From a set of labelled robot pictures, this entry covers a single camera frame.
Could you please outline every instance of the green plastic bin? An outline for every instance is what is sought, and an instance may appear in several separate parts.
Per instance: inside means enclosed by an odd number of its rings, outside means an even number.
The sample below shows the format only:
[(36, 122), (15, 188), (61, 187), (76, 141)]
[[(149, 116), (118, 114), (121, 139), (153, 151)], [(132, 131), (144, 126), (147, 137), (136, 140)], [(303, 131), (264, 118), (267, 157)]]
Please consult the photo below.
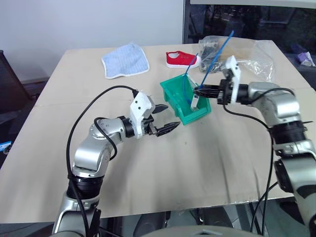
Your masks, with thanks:
[(197, 111), (192, 111), (183, 93), (183, 79), (186, 95), (190, 100), (193, 98), (193, 90), (187, 79), (187, 74), (165, 80), (160, 83), (163, 88), (164, 100), (173, 108), (175, 115), (180, 118), (183, 125), (193, 122), (212, 111), (208, 98), (200, 97), (197, 103)]

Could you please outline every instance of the light blue cloth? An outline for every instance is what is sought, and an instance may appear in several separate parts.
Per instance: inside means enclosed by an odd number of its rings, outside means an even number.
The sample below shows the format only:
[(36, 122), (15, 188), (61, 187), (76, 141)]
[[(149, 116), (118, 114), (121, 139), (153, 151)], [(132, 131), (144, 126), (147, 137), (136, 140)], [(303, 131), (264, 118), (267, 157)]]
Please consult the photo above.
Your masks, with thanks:
[(105, 77), (107, 79), (119, 76), (132, 76), (149, 70), (149, 63), (142, 48), (129, 43), (117, 48), (102, 57)]

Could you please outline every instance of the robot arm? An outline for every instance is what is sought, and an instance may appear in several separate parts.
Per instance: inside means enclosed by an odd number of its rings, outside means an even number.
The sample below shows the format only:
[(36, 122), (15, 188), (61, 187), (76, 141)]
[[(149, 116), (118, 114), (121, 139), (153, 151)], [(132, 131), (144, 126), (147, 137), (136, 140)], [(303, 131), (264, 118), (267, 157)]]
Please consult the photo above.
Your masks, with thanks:
[(220, 85), (203, 85), (195, 88), (195, 94), (217, 98), (226, 105), (238, 102), (252, 105), (264, 117), (275, 144), (273, 149), (280, 157), (274, 163), (278, 184), (285, 192), (293, 193), (305, 225), (311, 236), (316, 231), (316, 152), (305, 130), (295, 96), (285, 93), (286, 88), (269, 82), (251, 82), (236, 85), (240, 77), (238, 64), (233, 56), (224, 64), (222, 72), (226, 79)]
[[(106, 173), (113, 145), (100, 132), (101, 129), (115, 145), (135, 136), (161, 136), (175, 129), (180, 122), (166, 124), (162, 128), (153, 125), (151, 114), (168, 108), (166, 105), (155, 105), (144, 92), (138, 92), (130, 105), (130, 118), (124, 116), (114, 119), (97, 118), (91, 125), (87, 138), (75, 152), (72, 181), (79, 190), (89, 224), (90, 235), (98, 233), (101, 211), (97, 209), (99, 193)], [(54, 236), (85, 236), (85, 228), (80, 208), (71, 186), (63, 195), (57, 220), (53, 227)]]

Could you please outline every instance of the blue plastic straw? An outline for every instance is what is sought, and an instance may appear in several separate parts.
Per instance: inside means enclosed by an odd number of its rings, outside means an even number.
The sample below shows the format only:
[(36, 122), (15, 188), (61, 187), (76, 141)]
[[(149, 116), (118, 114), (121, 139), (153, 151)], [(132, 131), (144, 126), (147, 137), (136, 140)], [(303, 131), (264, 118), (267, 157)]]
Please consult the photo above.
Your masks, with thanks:
[(219, 49), (219, 51), (216, 53), (216, 55), (215, 55), (215, 57), (214, 57), (214, 59), (213, 59), (211, 65), (209, 65), (209, 67), (208, 67), (208, 70), (207, 70), (207, 72), (206, 72), (206, 74), (205, 74), (205, 76), (204, 76), (204, 79), (203, 79), (201, 85), (199, 86), (200, 88), (202, 87), (202, 85), (203, 85), (203, 83), (204, 83), (204, 81), (205, 81), (205, 79), (206, 79), (206, 77), (207, 77), (207, 74), (209, 73), (209, 71), (211, 70), (211, 68), (213, 68), (214, 63), (217, 61), (217, 58), (221, 55), (223, 48), (225, 47), (225, 45), (227, 44), (227, 42), (230, 40), (230, 38), (233, 36), (233, 34), (234, 34), (234, 31), (232, 31), (232, 32), (230, 33), (230, 35), (228, 36), (228, 38), (227, 38), (227, 39), (225, 40), (225, 42), (223, 43), (222, 47), (221, 47), (221, 48)]
[(192, 101), (188, 98), (188, 96), (187, 96), (187, 94), (186, 94), (186, 90), (185, 90), (185, 88), (184, 88), (185, 76), (188, 74), (189, 68), (190, 68), (190, 66), (193, 64), (193, 62), (194, 62), (194, 60), (197, 58), (197, 56), (198, 56), (198, 53), (194, 56), (194, 58), (192, 59), (191, 63), (189, 64), (189, 66), (188, 66), (188, 68), (187, 68), (187, 70), (186, 70), (186, 73), (184, 73), (183, 81), (182, 81), (183, 94), (184, 94), (184, 97), (185, 97), (185, 99), (186, 99), (186, 101), (187, 101), (187, 103), (188, 103), (189, 105), (191, 105)]

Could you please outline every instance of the red shoe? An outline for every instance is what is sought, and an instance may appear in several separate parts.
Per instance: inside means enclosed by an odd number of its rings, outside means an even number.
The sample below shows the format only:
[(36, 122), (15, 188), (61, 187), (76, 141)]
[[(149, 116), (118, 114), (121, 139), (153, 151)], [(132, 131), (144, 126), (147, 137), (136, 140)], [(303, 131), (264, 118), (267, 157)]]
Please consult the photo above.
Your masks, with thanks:
[[(166, 52), (167, 56), (167, 67), (169, 68), (187, 68), (195, 55), (184, 53), (182, 51)], [(197, 56), (191, 65), (191, 68), (196, 68), (201, 63), (201, 57)]]

